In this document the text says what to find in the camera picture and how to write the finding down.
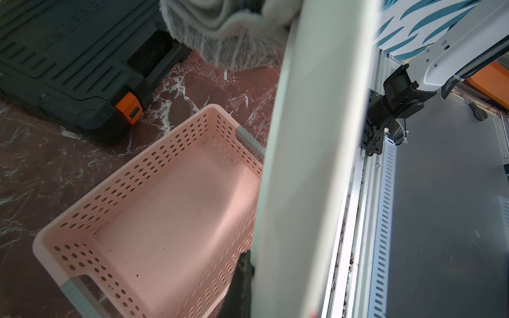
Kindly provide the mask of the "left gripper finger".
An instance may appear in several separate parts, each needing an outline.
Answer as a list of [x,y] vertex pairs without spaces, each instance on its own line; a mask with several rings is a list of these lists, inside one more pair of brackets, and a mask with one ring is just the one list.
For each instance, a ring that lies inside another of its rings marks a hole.
[[224,297],[220,318],[250,318],[253,285],[251,251],[240,254],[233,278]]

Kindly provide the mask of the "white plate coloured stripes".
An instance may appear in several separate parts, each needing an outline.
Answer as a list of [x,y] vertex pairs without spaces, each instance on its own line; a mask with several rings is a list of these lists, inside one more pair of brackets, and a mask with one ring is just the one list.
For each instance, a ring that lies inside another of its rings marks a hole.
[[254,225],[252,317],[317,317],[359,149],[378,1],[305,1],[284,53]]

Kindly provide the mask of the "grey striped cloth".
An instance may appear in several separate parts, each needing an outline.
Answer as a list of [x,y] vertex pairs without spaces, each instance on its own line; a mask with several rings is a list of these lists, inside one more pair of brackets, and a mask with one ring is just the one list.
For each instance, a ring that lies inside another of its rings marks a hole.
[[302,1],[162,0],[170,35],[209,64],[241,71],[282,64]]

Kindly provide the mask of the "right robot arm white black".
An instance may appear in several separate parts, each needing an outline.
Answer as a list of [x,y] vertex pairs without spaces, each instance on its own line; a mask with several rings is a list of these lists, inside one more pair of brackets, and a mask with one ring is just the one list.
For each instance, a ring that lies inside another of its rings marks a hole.
[[384,130],[407,119],[440,93],[446,98],[461,80],[508,52],[508,2],[481,1],[433,45],[399,66],[368,100],[362,149],[383,151]]

